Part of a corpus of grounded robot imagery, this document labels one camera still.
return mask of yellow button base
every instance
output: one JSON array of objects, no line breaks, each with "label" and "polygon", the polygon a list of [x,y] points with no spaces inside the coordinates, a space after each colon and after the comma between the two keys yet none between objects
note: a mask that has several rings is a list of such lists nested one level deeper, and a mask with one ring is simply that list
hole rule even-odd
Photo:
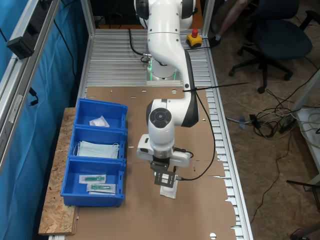
[{"label": "yellow button base", "polygon": [[193,37],[191,34],[186,36],[186,42],[191,49],[201,47],[202,37],[198,34],[196,37]]}]

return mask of chair wheel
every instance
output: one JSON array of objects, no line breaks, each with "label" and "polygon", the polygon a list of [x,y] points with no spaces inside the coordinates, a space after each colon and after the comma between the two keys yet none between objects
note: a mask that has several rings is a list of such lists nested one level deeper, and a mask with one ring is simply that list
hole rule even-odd
[{"label": "chair wheel", "polygon": [[242,56],[244,54],[244,51],[242,49],[239,49],[236,54],[238,54],[239,56]]},{"label": "chair wheel", "polygon": [[263,94],[265,92],[265,88],[263,86],[258,88],[258,93]]},{"label": "chair wheel", "polygon": [[292,73],[287,73],[286,75],[284,75],[283,79],[286,81],[289,81],[291,77],[292,77]]},{"label": "chair wheel", "polygon": [[229,76],[233,77],[234,75],[235,75],[235,70],[231,69],[230,72],[229,72]]}]

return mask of brown cardboard sheet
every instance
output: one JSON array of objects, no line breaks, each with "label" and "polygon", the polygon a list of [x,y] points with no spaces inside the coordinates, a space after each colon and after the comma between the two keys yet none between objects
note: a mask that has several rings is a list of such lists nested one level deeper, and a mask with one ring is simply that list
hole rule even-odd
[{"label": "brown cardboard sheet", "polygon": [[[206,94],[200,99],[209,112]],[[142,134],[148,133],[147,105],[157,98],[182,98],[179,87],[89,87],[87,98],[128,106],[128,146],[125,174],[125,199],[120,207],[80,207],[75,235],[68,240],[235,240],[235,211],[228,198],[223,163],[215,157],[212,166],[199,179],[179,181],[176,199],[160,195],[160,186],[150,164],[136,157]],[[194,158],[177,174],[194,178],[210,164],[213,138],[208,119],[199,108],[200,121],[191,128],[175,128],[175,146],[188,149]]]},{"label": "brown cardboard sheet", "polygon": [[[181,99],[184,96],[182,87],[88,87],[86,97],[93,100],[107,101],[128,106],[126,117],[127,162],[143,163],[145,160],[136,157],[137,147],[142,134],[148,133],[146,109],[154,99]],[[198,92],[199,97],[209,113],[205,91]],[[197,161],[211,161],[214,153],[214,141],[209,129],[205,111],[199,106],[199,122],[193,127],[174,128],[174,146],[193,152]]]},{"label": "brown cardboard sheet", "polygon": [[68,240],[235,240],[234,208],[224,180],[207,176],[179,181],[176,199],[160,195],[147,163],[128,163],[120,207],[80,207]]}]

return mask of red emergency stop button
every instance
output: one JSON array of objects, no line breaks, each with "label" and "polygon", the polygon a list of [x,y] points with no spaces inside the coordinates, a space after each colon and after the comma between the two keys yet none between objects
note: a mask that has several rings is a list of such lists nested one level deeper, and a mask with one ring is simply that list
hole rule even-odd
[{"label": "red emergency stop button", "polygon": [[198,29],[193,29],[191,36],[192,36],[193,38],[196,38],[196,37],[198,36]]}]

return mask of metal rail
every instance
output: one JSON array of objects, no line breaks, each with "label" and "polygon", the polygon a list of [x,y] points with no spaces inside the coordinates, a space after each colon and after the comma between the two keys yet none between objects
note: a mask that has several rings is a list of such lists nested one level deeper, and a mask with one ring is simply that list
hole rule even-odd
[{"label": "metal rail", "polygon": [[[23,31],[29,24],[35,3],[29,0],[13,32],[13,36]],[[43,23],[34,53],[31,57],[19,60],[12,55],[0,83],[0,174],[2,172],[10,145],[25,106],[27,95],[37,71],[48,34],[58,10],[60,0],[53,0]]]}]

